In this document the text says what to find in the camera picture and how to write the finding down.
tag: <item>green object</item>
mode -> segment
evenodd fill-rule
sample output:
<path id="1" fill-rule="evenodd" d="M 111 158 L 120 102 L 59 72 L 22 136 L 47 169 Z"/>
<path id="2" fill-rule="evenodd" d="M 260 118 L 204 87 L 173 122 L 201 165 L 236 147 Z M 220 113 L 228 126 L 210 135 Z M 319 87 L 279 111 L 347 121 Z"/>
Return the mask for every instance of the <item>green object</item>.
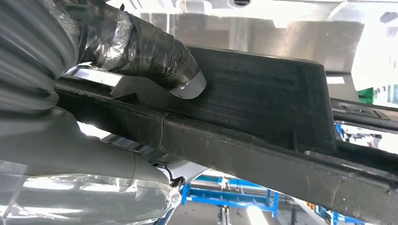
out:
<path id="1" fill-rule="evenodd" d="M 358 96 L 362 103 L 373 104 L 373 88 L 358 91 Z"/>

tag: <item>blue rack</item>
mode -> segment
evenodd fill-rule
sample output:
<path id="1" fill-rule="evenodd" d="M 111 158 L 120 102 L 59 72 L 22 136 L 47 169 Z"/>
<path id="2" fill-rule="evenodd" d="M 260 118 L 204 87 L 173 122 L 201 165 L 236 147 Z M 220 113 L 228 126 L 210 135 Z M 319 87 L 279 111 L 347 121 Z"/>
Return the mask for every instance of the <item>blue rack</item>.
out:
<path id="1" fill-rule="evenodd" d="M 353 224 L 357 224 L 357 225 L 366 225 L 367 224 L 361 220 L 341 215 L 338 212 L 326 210 L 325 208 L 323 208 L 322 206 L 319 206 L 319 205 L 317 205 L 315 207 L 314 211 L 316 214 L 318 214 L 318 216 L 320 216 L 323 219 L 326 219 L 327 215 L 329 214 L 331 216 L 330 225 L 338 225 L 338 222 L 353 223 Z"/>
<path id="2" fill-rule="evenodd" d="M 213 181 L 213 182 L 221 182 L 218 177 L 205 177 L 200 176 L 197 180 L 205 180 L 205 181 Z M 207 203 L 214 204 L 219 206 L 229 206 L 236 208 L 247 208 L 249 206 L 257 206 L 262 211 L 270 211 L 272 212 L 272 217 L 276 218 L 278 215 L 278 202 L 279 202 L 279 193 L 274 192 L 273 198 L 271 198 L 271 190 L 264 188 L 262 186 L 250 183 L 245 180 L 238 181 L 240 185 L 252 186 L 252 187 L 261 187 L 266 189 L 267 192 L 265 195 L 247 195 L 240 193 L 232 193 L 225 191 L 214 191 L 214 190 L 206 190 L 201 188 L 192 188 L 191 184 L 187 184 L 182 189 L 182 205 L 185 205 L 186 201 L 193 201 L 197 203 Z"/>

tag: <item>metal panel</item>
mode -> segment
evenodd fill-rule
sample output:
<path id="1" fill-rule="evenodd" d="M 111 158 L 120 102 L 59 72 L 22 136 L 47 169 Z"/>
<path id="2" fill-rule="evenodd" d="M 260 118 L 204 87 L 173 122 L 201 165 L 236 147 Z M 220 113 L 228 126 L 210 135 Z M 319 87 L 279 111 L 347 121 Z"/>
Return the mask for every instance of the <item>metal panel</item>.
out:
<path id="1" fill-rule="evenodd" d="M 351 72 L 364 26 L 341 21 L 275 24 L 272 20 L 205 14 L 152 13 L 140 17 L 172 33 L 186 45 L 314 60 L 327 71 L 346 73 Z"/>
<path id="2" fill-rule="evenodd" d="M 203 13 L 280 21 L 351 21 L 376 23 L 385 12 L 398 11 L 396 0 L 145 0 L 137 12 Z"/>

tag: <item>plastic wrap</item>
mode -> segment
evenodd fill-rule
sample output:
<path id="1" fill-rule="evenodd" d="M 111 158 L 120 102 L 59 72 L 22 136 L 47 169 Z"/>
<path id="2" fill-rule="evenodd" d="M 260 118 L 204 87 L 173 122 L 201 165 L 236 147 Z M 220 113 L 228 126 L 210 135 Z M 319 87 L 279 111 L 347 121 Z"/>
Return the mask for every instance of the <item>plastic wrap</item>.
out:
<path id="1" fill-rule="evenodd" d="M 84 27 L 80 63 L 91 62 L 94 67 L 101 68 L 109 60 L 107 53 L 115 36 L 119 12 L 119 9 L 95 0 L 88 0 L 78 7 L 68 7 L 68 13 Z"/>
<path id="2" fill-rule="evenodd" d="M 132 24 L 129 17 L 124 12 L 119 11 L 115 36 L 113 37 L 112 44 L 107 53 L 107 58 L 101 69 L 110 70 L 116 67 L 129 41 L 131 29 Z"/>
<path id="3" fill-rule="evenodd" d="M 0 224 L 138 225 L 179 205 L 176 188 L 88 174 L 32 177 L 0 161 Z"/>
<path id="4" fill-rule="evenodd" d="M 67 12 L 63 11 L 63 7 L 55 5 L 54 0 L 42 0 L 42 2 L 48 12 L 57 20 L 66 33 L 80 35 L 79 25 Z"/>

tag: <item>black plastic part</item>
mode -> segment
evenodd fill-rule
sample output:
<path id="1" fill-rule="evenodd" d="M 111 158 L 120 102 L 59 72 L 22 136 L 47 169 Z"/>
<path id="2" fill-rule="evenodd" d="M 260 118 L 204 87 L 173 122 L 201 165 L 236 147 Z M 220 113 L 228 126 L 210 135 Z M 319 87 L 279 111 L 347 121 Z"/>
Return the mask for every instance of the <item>black plastic part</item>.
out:
<path id="1" fill-rule="evenodd" d="M 147 79 L 135 77 L 124 77 L 112 94 L 134 91 L 141 103 L 243 130 L 291 150 L 300 151 L 297 145 L 334 150 L 323 66 L 230 51 L 189 50 L 207 80 L 199 97 L 180 99 Z"/>
<path id="2" fill-rule="evenodd" d="M 113 99 L 121 96 L 103 84 L 64 77 L 56 84 L 59 106 L 79 121 L 165 153 L 373 224 L 397 224 L 397 155 L 335 141 L 322 66 L 190 50 L 208 84 L 196 99 L 174 98 L 144 79 L 131 81 L 138 84 L 131 99 Z M 332 102 L 335 119 L 398 128 L 389 109 L 375 106 L 387 120 L 337 108 L 360 104 Z"/>
<path id="3" fill-rule="evenodd" d="M 237 6 L 247 6 L 250 4 L 250 0 L 234 0 L 234 3 Z"/>

